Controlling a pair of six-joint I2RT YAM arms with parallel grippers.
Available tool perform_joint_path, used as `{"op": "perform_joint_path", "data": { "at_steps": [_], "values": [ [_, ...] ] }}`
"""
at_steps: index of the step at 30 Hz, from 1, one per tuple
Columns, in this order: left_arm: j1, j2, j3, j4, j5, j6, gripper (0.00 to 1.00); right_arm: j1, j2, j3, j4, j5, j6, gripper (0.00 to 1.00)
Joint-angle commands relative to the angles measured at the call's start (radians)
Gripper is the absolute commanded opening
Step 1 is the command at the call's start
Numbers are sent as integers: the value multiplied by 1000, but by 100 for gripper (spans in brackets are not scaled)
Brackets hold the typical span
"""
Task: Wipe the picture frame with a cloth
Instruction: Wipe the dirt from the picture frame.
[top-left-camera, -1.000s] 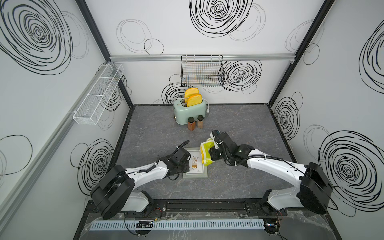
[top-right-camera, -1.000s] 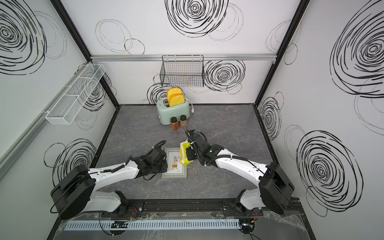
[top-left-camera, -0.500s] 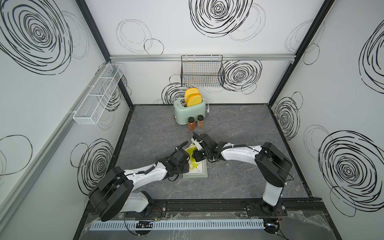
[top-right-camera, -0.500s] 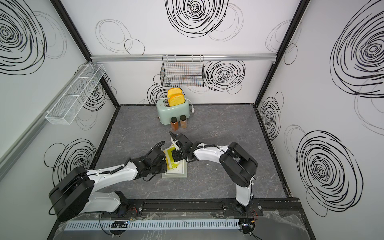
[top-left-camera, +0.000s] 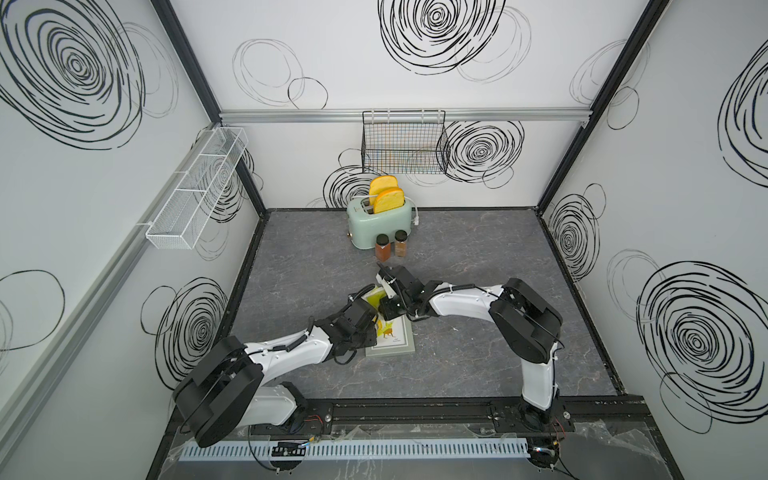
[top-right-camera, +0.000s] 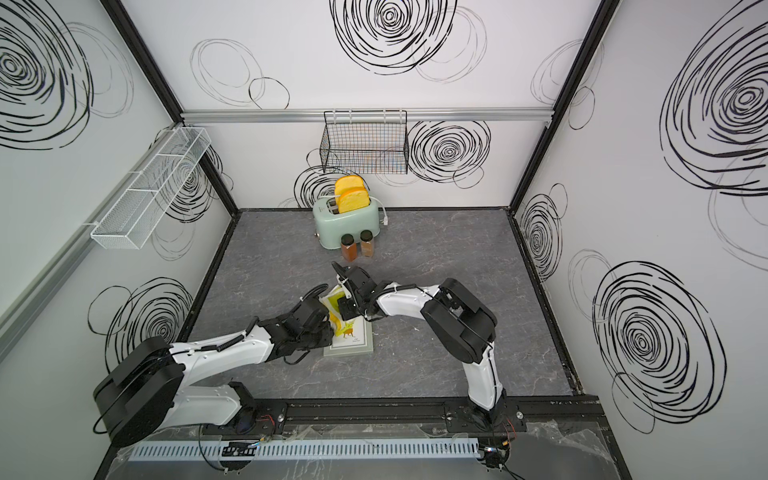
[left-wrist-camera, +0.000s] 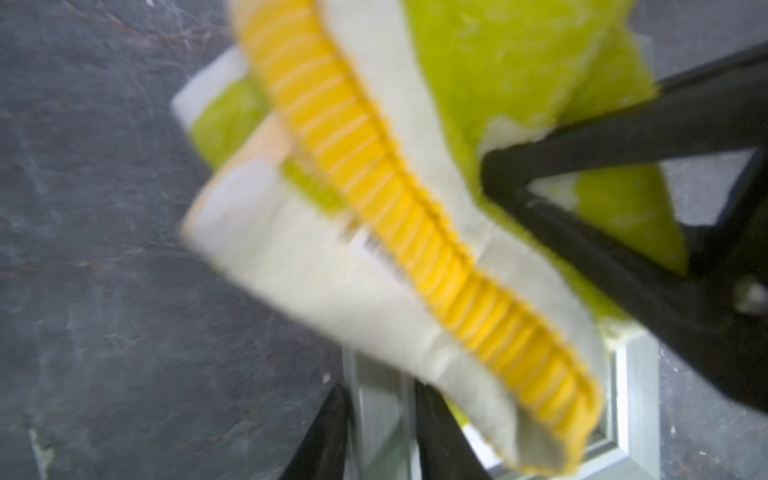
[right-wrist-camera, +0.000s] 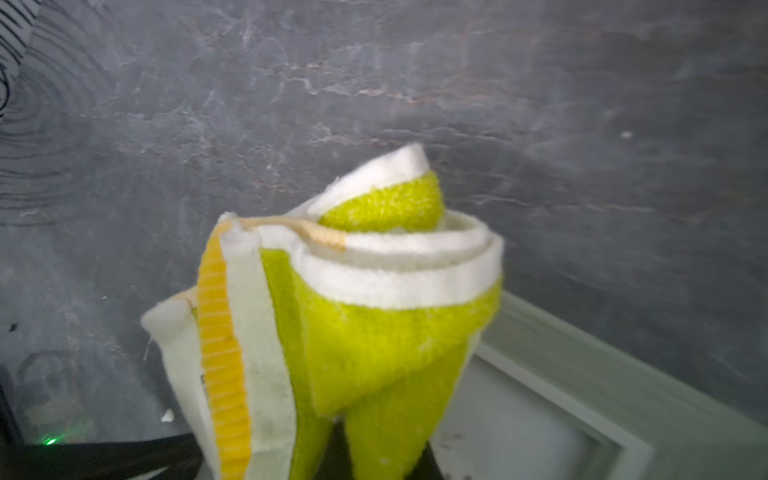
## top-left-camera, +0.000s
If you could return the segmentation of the yellow green cloth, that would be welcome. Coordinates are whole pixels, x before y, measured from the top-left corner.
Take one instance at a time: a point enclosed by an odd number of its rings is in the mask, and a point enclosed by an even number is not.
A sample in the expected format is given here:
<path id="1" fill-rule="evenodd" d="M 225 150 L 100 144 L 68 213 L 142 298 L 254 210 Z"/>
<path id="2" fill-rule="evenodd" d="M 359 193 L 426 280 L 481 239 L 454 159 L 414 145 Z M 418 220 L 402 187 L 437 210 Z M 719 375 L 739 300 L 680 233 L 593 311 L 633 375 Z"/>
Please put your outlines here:
<path id="1" fill-rule="evenodd" d="M 380 310 L 380 304 L 383 299 L 388 297 L 382 287 L 374 287 L 363 295 L 363 299 L 369 303 L 377 312 L 376 315 L 376 334 L 378 337 L 384 337 L 387 331 L 387 321 Z"/>

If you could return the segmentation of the green picture frame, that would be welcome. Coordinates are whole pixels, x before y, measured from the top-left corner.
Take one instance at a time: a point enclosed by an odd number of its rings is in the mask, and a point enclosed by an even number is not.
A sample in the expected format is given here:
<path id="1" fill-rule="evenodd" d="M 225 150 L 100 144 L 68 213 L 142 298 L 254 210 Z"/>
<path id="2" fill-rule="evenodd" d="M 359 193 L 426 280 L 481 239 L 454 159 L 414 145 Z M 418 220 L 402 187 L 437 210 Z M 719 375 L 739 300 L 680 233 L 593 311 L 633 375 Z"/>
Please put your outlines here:
<path id="1" fill-rule="evenodd" d="M 415 341 L 411 321 L 406 316 L 385 320 L 379 316 L 376 320 L 376 344 L 365 349 L 365 355 L 385 357 L 415 352 Z"/>

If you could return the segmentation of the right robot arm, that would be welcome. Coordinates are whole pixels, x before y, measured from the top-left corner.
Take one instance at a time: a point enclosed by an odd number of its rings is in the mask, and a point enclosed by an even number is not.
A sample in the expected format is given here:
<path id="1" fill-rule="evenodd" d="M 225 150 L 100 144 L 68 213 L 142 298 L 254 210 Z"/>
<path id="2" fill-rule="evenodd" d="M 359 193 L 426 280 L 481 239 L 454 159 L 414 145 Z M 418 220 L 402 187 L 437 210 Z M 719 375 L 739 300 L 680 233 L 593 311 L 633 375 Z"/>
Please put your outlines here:
<path id="1" fill-rule="evenodd" d="M 563 346 L 563 318 L 532 287 L 519 278 L 486 287 L 437 280 L 424 284 L 403 266 L 378 267 L 376 282 L 394 312 L 411 322 L 459 316 L 494 324 L 521 362 L 521 422 L 540 432 L 553 422 L 559 393 L 555 356 Z"/>

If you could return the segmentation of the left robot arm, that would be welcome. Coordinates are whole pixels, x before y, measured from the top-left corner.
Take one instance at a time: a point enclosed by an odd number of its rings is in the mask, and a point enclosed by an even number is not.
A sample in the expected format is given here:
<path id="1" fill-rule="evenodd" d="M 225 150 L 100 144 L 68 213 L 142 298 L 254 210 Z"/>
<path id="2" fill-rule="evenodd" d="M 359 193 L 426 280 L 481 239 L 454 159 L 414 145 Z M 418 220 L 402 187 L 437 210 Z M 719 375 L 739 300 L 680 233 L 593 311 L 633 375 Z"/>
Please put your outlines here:
<path id="1" fill-rule="evenodd" d="M 197 445 L 206 448 L 251 425 L 301 427 L 306 401 L 292 384 L 268 383 L 299 368 L 332 360 L 345 364 L 376 343 L 377 310 L 369 284 L 337 312 L 274 340 L 216 343 L 175 387 L 172 398 Z"/>

